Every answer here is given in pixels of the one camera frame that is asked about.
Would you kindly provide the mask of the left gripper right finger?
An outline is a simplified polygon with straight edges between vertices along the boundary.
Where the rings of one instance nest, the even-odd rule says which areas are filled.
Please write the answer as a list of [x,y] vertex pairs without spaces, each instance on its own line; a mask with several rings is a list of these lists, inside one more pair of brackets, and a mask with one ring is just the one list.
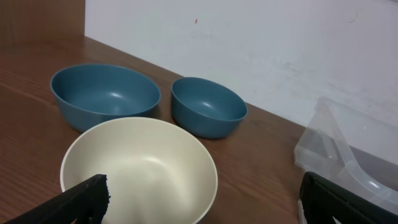
[[304,174],[299,208],[302,223],[397,223],[391,213],[328,179],[314,173]]

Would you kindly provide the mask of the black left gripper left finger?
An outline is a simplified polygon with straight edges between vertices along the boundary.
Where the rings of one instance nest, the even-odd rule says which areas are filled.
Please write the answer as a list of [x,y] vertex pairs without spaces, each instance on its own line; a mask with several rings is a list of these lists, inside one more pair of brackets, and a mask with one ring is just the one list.
[[110,200],[106,181],[106,175],[96,174],[5,224],[100,224]]

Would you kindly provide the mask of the clear plastic storage container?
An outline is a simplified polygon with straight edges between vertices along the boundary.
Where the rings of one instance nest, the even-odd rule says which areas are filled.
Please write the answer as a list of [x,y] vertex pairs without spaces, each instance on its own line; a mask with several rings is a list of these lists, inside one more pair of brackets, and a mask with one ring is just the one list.
[[294,159],[305,171],[397,213],[397,126],[320,98]]

